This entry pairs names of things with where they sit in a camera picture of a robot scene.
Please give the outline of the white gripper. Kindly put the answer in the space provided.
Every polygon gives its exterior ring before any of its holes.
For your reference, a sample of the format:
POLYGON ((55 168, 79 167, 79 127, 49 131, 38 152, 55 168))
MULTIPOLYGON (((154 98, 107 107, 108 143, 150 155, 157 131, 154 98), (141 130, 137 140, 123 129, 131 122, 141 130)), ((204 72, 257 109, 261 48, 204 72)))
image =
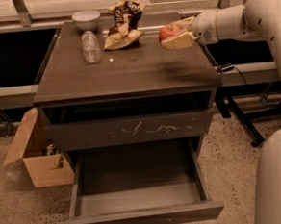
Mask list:
POLYGON ((216 17, 216 11, 206 11, 199 14, 196 18, 193 16, 175 21, 174 25, 181 29, 192 29, 192 31, 168 37, 161 42, 161 46, 168 50, 180 50, 191 47, 196 40, 201 45, 219 42, 216 17))

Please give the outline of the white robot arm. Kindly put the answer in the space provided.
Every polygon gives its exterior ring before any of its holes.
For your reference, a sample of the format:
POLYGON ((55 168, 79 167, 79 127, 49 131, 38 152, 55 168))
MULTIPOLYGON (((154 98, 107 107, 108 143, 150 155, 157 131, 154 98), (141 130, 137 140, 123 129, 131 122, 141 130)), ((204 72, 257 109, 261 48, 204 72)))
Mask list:
MULTIPOLYGON (((224 39, 265 41, 273 63, 250 64, 253 83, 281 83, 281 0, 246 0, 243 5, 206 11, 178 20, 179 28, 161 39, 165 49, 188 48, 195 42, 214 44, 224 39)), ((268 137, 257 165, 254 224, 281 224, 281 129, 268 137)))

